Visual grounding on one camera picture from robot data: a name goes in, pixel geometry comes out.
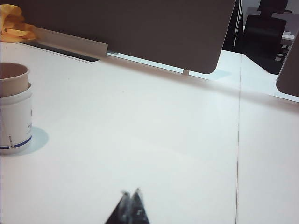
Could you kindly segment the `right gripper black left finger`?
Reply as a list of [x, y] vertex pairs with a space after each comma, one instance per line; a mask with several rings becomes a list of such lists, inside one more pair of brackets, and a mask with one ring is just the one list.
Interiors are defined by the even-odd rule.
[[122, 197], [105, 224], [127, 224], [129, 221], [130, 193], [122, 191]]

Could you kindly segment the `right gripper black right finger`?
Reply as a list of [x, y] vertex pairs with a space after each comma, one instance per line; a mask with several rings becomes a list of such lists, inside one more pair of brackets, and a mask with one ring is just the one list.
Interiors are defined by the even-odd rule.
[[144, 208], [142, 192], [139, 188], [136, 189], [136, 191], [131, 197], [130, 223], [131, 224], [150, 223]]

